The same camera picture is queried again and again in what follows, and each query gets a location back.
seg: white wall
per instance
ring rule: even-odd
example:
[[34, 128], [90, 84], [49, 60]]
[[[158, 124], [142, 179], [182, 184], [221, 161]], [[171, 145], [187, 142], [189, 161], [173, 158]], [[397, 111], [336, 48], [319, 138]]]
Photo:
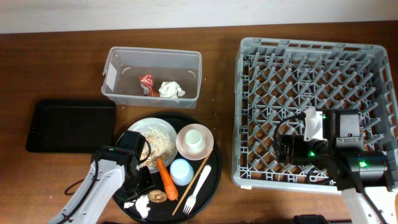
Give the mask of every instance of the white wall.
[[397, 0], [0, 0], [0, 33], [380, 20]]

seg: white cup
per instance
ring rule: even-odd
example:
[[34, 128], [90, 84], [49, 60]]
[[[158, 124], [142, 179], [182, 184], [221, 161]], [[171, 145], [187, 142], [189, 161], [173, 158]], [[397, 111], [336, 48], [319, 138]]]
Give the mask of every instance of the white cup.
[[193, 168], [184, 159], [176, 159], [170, 165], [170, 176], [178, 186], [189, 184], [193, 178]]
[[189, 153], [196, 154], [204, 150], [206, 142], [199, 130], [191, 129], [185, 133], [184, 146]]

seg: chopstick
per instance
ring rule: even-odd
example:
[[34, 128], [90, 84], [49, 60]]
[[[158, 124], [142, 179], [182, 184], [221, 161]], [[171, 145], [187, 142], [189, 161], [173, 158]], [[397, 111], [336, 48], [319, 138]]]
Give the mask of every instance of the chopstick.
[[197, 173], [193, 176], [193, 179], [191, 180], [191, 182], [189, 183], [187, 189], [185, 190], [184, 194], [182, 195], [180, 201], [178, 202], [177, 206], [174, 209], [174, 212], [172, 215], [175, 214], [175, 212], [177, 211], [177, 209], [180, 207], [182, 201], [184, 200], [185, 196], [187, 196], [189, 189], [191, 189], [193, 183], [195, 182], [196, 178], [198, 177], [200, 171], [202, 170], [203, 166], [206, 164], [207, 159], [210, 157], [211, 153], [213, 152], [213, 150], [211, 150], [211, 152], [205, 157], [205, 159], [203, 160], [203, 162], [201, 163]]

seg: fork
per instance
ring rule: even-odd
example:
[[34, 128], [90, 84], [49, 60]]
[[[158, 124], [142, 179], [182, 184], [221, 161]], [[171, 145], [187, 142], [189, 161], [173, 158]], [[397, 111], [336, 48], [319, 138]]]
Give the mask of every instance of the fork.
[[207, 176], [209, 175], [211, 171], [211, 166], [210, 165], [206, 165], [199, 177], [197, 186], [195, 187], [195, 190], [193, 191], [193, 194], [191, 196], [189, 196], [189, 198], [187, 199], [187, 202], [185, 202], [185, 206], [184, 206], [184, 213], [185, 214], [189, 214], [193, 208], [193, 206], [195, 205], [195, 203], [197, 202], [197, 195], [198, 192], [200, 190], [200, 188], [202, 187], [203, 183], [205, 182]]

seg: pink plate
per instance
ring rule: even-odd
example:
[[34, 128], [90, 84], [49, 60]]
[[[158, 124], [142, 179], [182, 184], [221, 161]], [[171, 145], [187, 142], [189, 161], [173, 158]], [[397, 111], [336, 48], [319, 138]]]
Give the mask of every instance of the pink plate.
[[[198, 131], [201, 132], [201, 134], [203, 135], [203, 137], [205, 138], [205, 148], [196, 153], [196, 154], [192, 154], [191, 152], [188, 152], [184, 149], [184, 137], [185, 134], [187, 133], [187, 131], [191, 130], [191, 129], [196, 129]], [[201, 124], [189, 124], [185, 127], [183, 127], [181, 129], [181, 131], [178, 133], [177, 135], [177, 140], [176, 140], [176, 146], [177, 146], [177, 150], [178, 152], [186, 159], [189, 160], [193, 160], [193, 161], [197, 161], [200, 159], [205, 158], [213, 149], [214, 146], [214, 138], [213, 138], [213, 134], [211, 133], [211, 131], [206, 128], [206, 126], [203, 126]]]

